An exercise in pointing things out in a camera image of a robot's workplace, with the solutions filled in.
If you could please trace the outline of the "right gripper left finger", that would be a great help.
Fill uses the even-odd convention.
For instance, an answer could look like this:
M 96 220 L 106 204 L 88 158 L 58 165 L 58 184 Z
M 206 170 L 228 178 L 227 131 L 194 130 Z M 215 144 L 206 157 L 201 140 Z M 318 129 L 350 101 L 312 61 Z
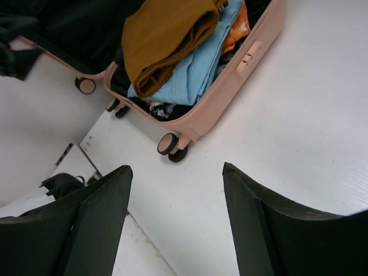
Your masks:
M 2 275 L 112 275 L 133 172 L 121 166 L 81 204 L 1 218 Z

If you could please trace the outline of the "light blue cloth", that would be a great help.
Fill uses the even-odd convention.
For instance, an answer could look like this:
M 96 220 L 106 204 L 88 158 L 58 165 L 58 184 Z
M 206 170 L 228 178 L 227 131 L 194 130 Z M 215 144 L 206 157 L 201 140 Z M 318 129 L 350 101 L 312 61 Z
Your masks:
M 129 98 L 194 105 L 211 86 L 241 1 L 145 1 L 122 32 Z

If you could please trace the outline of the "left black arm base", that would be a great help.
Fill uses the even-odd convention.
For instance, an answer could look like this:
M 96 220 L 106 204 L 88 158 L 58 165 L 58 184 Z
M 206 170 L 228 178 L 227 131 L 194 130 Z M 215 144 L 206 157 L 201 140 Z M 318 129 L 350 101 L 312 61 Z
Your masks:
M 42 181 L 40 187 L 47 189 L 46 195 L 48 199 L 51 199 L 50 203 L 43 204 L 43 206 L 76 205 L 81 204 L 96 192 L 101 187 L 101 183 L 94 181 L 85 185 L 82 177 L 63 172 Z

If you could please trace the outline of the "pink hard-shell suitcase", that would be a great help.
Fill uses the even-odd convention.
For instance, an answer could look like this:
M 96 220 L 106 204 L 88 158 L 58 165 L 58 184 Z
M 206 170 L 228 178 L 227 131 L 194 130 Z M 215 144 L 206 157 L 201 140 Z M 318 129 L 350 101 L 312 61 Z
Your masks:
M 216 123 L 284 26 L 285 1 L 2 1 L 1 75 L 24 80 L 46 54 L 106 110 L 140 112 L 180 162 Z

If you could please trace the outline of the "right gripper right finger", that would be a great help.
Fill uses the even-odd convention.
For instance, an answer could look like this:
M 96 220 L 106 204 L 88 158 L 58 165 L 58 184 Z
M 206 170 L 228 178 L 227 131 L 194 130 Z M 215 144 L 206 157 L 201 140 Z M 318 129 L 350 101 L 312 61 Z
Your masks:
M 240 275 L 366 275 L 367 212 L 348 216 L 290 200 L 231 163 L 225 200 Z

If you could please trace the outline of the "mustard brown cloth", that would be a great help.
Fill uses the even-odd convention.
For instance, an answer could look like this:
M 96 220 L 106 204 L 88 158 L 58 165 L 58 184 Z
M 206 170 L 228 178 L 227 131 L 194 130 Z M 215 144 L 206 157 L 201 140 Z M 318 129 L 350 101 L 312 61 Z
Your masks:
M 121 47 L 134 92 L 154 95 L 178 62 L 215 30 L 228 1 L 145 1 L 124 23 Z

